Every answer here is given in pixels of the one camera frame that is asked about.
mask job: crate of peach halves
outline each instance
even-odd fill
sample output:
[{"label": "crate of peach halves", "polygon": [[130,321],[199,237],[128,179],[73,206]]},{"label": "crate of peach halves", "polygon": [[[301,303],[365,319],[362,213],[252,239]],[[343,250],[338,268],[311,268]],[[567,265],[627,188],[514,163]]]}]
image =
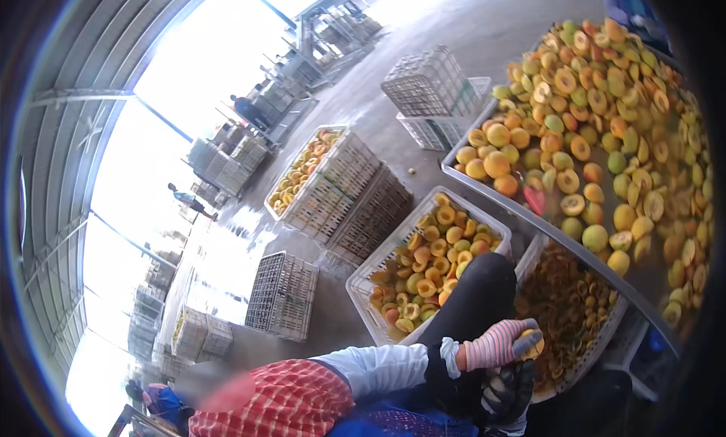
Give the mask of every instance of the crate of peach halves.
[{"label": "crate of peach halves", "polygon": [[380,164],[347,125],[321,125],[277,180],[265,207],[275,220],[324,244]]},{"label": "crate of peach halves", "polygon": [[[466,264],[493,251],[511,257],[512,232],[438,186],[346,281],[377,346],[416,342],[436,317]],[[395,322],[391,315],[396,313]]]}]

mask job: striped glove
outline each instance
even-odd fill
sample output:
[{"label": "striped glove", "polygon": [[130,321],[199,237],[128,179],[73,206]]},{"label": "striped glove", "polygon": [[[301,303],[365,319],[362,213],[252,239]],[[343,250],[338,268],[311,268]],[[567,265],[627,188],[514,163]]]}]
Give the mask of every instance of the striped glove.
[{"label": "striped glove", "polygon": [[[528,328],[534,331],[520,337]],[[540,326],[534,319],[497,322],[474,341],[464,341],[466,370],[502,367],[517,360],[541,339]]]}]

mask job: red checkered shirt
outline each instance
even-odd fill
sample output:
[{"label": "red checkered shirt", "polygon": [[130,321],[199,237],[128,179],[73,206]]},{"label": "red checkered shirt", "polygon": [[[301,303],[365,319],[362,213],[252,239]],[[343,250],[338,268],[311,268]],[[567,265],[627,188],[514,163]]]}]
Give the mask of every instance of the red checkered shirt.
[{"label": "red checkered shirt", "polygon": [[278,361],[250,375],[256,388],[246,406],[223,413],[197,412],[189,418],[189,435],[325,435],[355,405],[348,385],[315,361]]}]

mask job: bright sky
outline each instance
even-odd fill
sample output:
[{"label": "bright sky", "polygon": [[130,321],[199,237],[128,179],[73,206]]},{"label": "bright sky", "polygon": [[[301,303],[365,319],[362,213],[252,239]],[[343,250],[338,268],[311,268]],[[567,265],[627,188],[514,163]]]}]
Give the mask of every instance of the bright sky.
[{"label": "bright sky", "polygon": [[[315,0],[269,0],[294,17]],[[220,122],[213,109],[230,94],[246,95],[287,48],[285,27],[258,0],[206,0],[169,32],[134,89],[146,102],[191,137],[209,137]],[[180,227],[178,206],[166,188],[183,190],[195,176],[181,160],[183,140],[148,110],[126,103],[104,154],[92,208],[132,240],[158,249],[158,232]],[[148,258],[93,218],[86,229],[84,283],[88,328],[68,375],[66,398],[95,435],[107,435],[129,400],[124,379],[133,357],[126,338],[132,292],[143,279]]]}]

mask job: wet floor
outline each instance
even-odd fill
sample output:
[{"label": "wet floor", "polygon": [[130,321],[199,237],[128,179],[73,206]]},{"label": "wet floor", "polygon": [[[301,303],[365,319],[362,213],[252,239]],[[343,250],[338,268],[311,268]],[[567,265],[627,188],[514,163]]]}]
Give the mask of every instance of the wet floor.
[{"label": "wet floor", "polygon": [[[242,199],[228,203],[208,231],[195,226],[189,239],[190,244],[200,244],[205,251],[203,259],[186,260],[198,273],[194,284],[189,285],[190,303],[194,301],[195,307],[203,304],[207,312],[217,308],[217,315],[230,322],[244,321],[245,298],[249,297],[262,256],[285,250],[320,268],[306,343],[279,340],[234,326],[230,358],[246,369],[285,358],[373,344],[344,287],[355,267],[276,222],[263,205],[283,169],[318,125],[351,124],[415,199],[440,184],[506,222],[515,232],[522,222],[443,175],[439,164],[444,152],[421,150],[415,144],[396,120],[398,111],[381,91],[380,82],[403,54],[445,44],[467,76],[491,76],[493,83],[498,83],[504,79],[506,61],[527,51],[552,22],[604,16],[601,0],[389,0],[385,7],[380,16],[392,24],[380,34],[376,48],[334,87],[316,95],[320,102],[277,154],[261,164]],[[514,239],[513,251],[521,252],[524,243]]]}]

